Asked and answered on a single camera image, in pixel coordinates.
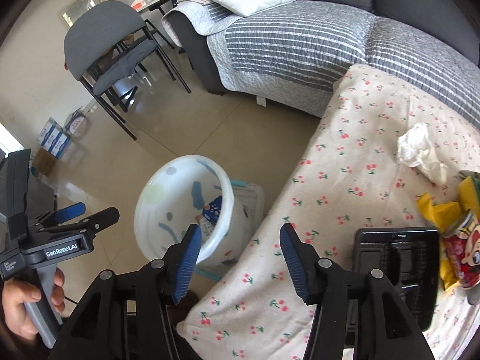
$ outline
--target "blanket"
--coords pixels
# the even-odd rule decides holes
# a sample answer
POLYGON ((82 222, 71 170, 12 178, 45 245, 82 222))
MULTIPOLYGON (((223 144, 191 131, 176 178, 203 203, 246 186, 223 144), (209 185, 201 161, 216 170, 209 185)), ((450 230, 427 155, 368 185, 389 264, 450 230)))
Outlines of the blanket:
MULTIPOLYGON (((173 11, 208 35, 222 84, 231 91, 322 116, 332 84, 361 63, 417 86, 480 128, 480 70, 414 27, 324 1, 295 1, 250 17, 228 14, 218 4, 207 7, 182 3, 173 11), (212 19, 208 9, 219 10, 221 19, 212 19)), ((164 26, 179 44, 168 18, 164 26)))
MULTIPOLYGON (((454 200, 461 169, 480 169, 480 136, 465 119, 415 86, 356 64, 339 83, 318 130, 284 190, 232 267, 178 325, 204 360, 298 360, 314 316, 296 295, 279 246, 289 222, 302 241, 345 269, 362 227, 421 227, 416 199, 454 200), (397 164, 397 137, 415 123, 428 125, 445 185, 397 164)), ((438 360, 455 360, 480 324, 480 306, 465 291, 439 290, 425 337, 438 360)), ((352 350, 344 352, 350 358, 352 350)))
POLYGON ((166 33, 178 47, 182 47, 182 44, 169 22, 169 16, 175 11, 186 15, 195 31, 204 36, 221 32, 242 18, 217 3, 204 5, 194 1, 181 2, 162 17, 162 25, 166 33))

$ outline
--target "blue gripper pad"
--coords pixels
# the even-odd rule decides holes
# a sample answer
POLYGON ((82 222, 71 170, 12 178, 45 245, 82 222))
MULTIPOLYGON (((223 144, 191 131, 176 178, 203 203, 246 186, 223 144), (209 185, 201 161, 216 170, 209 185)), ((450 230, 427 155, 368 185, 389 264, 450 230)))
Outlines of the blue gripper pad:
POLYGON ((55 212, 53 219, 57 223, 65 223, 73 218, 85 214, 86 207, 83 203, 76 203, 70 207, 63 208, 55 212))
POLYGON ((200 247, 202 246, 202 235, 200 227, 190 225, 185 233, 183 240, 177 244, 184 249, 181 261, 175 275, 175 284, 172 292, 172 300, 175 304, 186 295, 190 285, 191 275, 194 273, 195 264, 197 263, 200 247))
POLYGON ((280 246, 297 295, 307 305, 318 304, 325 282, 317 276, 320 257, 315 248, 300 241, 290 223, 280 229, 280 246))
POLYGON ((308 298, 307 273, 305 269, 303 269, 300 258, 293 247, 292 240, 290 239, 292 234, 289 232, 289 228, 293 230, 295 237, 298 239, 292 225, 287 223, 280 228, 280 247, 282 248, 283 257, 289 269, 295 291, 297 295, 306 302, 308 298))

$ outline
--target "yellow snack bag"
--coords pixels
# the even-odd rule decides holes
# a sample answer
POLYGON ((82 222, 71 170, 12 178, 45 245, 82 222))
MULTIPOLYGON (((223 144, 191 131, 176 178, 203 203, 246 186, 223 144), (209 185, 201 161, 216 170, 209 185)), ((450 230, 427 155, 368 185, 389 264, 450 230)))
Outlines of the yellow snack bag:
MULTIPOLYGON (((435 204, 431 202, 431 196, 428 193, 424 193, 417 200, 418 210, 422 215, 430 222, 434 223, 440 233, 445 230, 455 221, 459 220, 462 216, 462 210, 460 204, 457 202, 448 202, 445 204, 435 204)), ((458 282, 458 278, 455 275, 455 271, 450 264, 450 260, 447 257, 443 243, 440 243, 440 278, 443 281, 445 290, 452 287, 458 282)))
POLYGON ((477 180, 472 176, 468 176, 458 186, 460 194, 460 204, 463 211, 472 210, 473 213, 480 218, 480 202, 478 194, 477 180))

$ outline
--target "gray sofa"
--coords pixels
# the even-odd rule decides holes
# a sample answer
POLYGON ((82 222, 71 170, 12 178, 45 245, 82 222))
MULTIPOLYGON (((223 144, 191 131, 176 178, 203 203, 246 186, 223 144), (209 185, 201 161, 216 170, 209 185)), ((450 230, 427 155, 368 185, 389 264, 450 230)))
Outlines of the gray sofa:
MULTIPOLYGON (((314 1, 352 5, 379 16, 401 21, 438 38, 479 66, 480 40, 452 0, 314 1)), ((208 49, 206 37, 199 35, 181 12, 172 12, 169 21, 205 88, 213 93, 225 92, 217 66, 208 49)))

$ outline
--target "crumpled tissue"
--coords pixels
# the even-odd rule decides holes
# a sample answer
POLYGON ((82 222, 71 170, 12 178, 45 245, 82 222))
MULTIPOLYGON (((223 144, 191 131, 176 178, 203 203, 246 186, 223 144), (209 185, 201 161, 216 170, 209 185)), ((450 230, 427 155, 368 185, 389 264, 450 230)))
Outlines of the crumpled tissue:
POLYGON ((411 168, 417 167, 437 185, 447 181, 447 166, 437 158, 424 123, 416 123, 405 135, 398 137, 397 162, 411 168))

